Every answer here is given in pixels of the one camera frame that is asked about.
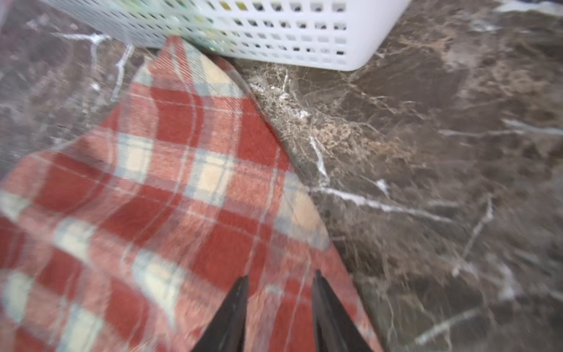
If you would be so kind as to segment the red plaid skirt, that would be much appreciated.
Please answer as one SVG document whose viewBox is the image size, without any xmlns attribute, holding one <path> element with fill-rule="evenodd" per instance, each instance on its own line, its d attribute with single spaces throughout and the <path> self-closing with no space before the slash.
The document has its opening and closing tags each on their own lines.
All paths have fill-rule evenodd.
<svg viewBox="0 0 563 352">
<path fill-rule="evenodd" d="M 1 350 L 190 351 L 249 277 L 246 351 L 313 351 L 321 271 L 381 343 L 238 72 L 179 37 L 99 125 L 1 181 Z"/>
</svg>

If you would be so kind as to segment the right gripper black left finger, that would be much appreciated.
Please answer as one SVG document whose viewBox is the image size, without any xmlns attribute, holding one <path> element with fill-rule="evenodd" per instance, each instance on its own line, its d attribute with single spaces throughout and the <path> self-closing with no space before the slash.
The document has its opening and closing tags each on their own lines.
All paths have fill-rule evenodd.
<svg viewBox="0 0 563 352">
<path fill-rule="evenodd" d="M 249 277 L 239 277 L 192 352 L 242 352 L 246 335 Z"/>
</svg>

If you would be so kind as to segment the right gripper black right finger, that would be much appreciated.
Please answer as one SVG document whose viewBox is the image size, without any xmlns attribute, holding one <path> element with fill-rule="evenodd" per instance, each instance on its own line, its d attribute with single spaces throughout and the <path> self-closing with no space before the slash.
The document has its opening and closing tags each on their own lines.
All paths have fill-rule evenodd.
<svg viewBox="0 0 563 352">
<path fill-rule="evenodd" d="M 320 270 L 312 285 L 316 352 L 372 352 Z"/>
</svg>

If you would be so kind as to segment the lemon print skirt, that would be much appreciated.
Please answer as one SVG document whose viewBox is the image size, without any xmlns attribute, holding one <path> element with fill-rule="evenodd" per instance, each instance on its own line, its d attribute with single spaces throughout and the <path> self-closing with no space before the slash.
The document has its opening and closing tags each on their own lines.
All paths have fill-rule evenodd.
<svg viewBox="0 0 563 352">
<path fill-rule="evenodd" d="M 124 38 L 148 48 L 180 37 L 212 52 L 230 49 L 243 33 L 220 11 L 219 1 L 110 1 L 111 17 L 119 23 Z"/>
</svg>

